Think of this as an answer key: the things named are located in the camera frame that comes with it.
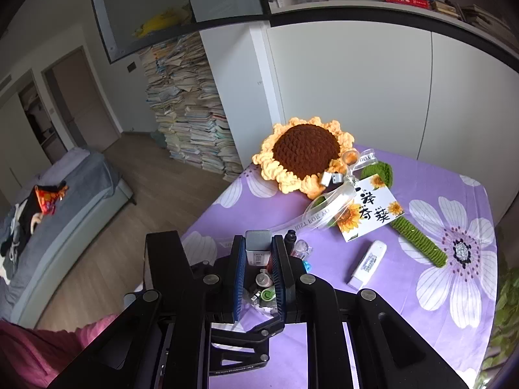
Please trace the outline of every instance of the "qr code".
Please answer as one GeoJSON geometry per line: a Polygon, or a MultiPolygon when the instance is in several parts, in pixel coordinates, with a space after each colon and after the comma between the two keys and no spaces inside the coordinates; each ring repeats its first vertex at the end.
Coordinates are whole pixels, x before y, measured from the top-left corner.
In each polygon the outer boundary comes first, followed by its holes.
{"type": "Polygon", "coordinates": [[[368,258],[366,259],[366,261],[362,265],[361,269],[363,271],[369,272],[371,270],[371,268],[373,267],[373,265],[375,264],[376,261],[377,261],[377,257],[373,253],[370,253],[368,258]]]}

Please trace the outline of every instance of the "black chinese character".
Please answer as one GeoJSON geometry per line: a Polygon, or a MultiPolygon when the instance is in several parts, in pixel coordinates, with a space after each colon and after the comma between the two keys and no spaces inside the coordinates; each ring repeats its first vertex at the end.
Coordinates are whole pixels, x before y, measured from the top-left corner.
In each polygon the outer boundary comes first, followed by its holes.
{"type": "Polygon", "coordinates": [[[363,205],[366,203],[371,203],[373,205],[373,200],[375,200],[375,196],[372,195],[370,191],[366,192],[366,190],[364,190],[364,193],[360,194],[360,197],[362,198],[363,205]]]}
{"type": "Polygon", "coordinates": [[[364,205],[364,207],[359,211],[359,214],[362,217],[362,219],[371,219],[371,212],[372,211],[368,210],[368,208],[366,208],[366,205],[364,205]]]}
{"type": "Polygon", "coordinates": [[[381,207],[379,207],[378,210],[375,211],[375,218],[377,218],[377,221],[382,221],[382,223],[384,223],[385,221],[389,221],[388,213],[384,208],[381,207]]]}

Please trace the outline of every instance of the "sunflower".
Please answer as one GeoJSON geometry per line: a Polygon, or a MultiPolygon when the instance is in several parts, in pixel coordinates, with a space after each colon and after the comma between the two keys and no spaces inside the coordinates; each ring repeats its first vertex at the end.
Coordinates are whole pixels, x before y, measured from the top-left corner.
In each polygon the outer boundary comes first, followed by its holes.
{"type": "Polygon", "coordinates": [[[371,177],[371,185],[374,187],[374,189],[379,189],[381,187],[386,187],[386,184],[383,182],[383,180],[380,178],[380,175],[375,174],[371,177]]]}
{"type": "Polygon", "coordinates": [[[359,227],[360,205],[350,205],[344,213],[337,219],[337,226],[341,232],[350,232],[353,228],[359,227]]]}
{"type": "Polygon", "coordinates": [[[398,202],[391,202],[388,206],[388,212],[395,216],[401,215],[404,213],[404,209],[400,206],[398,202]]]}
{"type": "Polygon", "coordinates": [[[309,121],[294,117],[286,125],[274,124],[273,129],[252,162],[261,165],[261,176],[276,180],[283,193],[301,190],[315,199],[325,189],[320,184],[324,171],[346,172],[341,156],[352,148],[354,138],[341,131],[338,121],[323,124],[319,117],[309,121]]]}

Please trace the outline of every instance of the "floral tablecloth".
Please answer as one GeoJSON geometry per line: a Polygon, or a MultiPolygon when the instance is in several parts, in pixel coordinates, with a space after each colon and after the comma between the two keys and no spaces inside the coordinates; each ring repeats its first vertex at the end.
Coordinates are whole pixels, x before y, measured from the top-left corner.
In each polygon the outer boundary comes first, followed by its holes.
{"type": "MultiPolygon", "coordinates": [[[[406,217],[447,253],[447,265],[433,266],[391,227],[348,243],[334,227],[305,235],[314,249],[308,259],[311,272],[335,288],[355,292],[347,285],[352,271],[372,241],[384,241],[387,252],[368,287],[471,387],[489,342],[497,292],[497,248],[486,191],[477,181],[436,166],[383,151],[376,156],[393,167],[392,193],[406,217]]],[[[302,214],[308,198],[300,192],[285,195],[276,184],[249,166],[183,236],[190,262],[214,261],[230,253],[235,234],[268,229],[302,214]]],[[[245,308],[236,327],[248,329],[258,321],[256,310],[245,308]]],[[[271,339],[265,368],[213,377],[210,387],[307,387],[306,325],[287,325],[271,339]]]]}

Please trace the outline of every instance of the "pink fabric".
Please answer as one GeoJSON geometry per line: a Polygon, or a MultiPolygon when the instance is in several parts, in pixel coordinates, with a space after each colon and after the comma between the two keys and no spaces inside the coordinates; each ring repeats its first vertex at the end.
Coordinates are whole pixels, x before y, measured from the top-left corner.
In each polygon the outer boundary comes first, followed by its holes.
{"type": "Polygon", "coordinates": [[[0,321],[0,348],[22,379],[47,387],[116,317],[105,317],[75,332],[25,329],[0,321]]]}

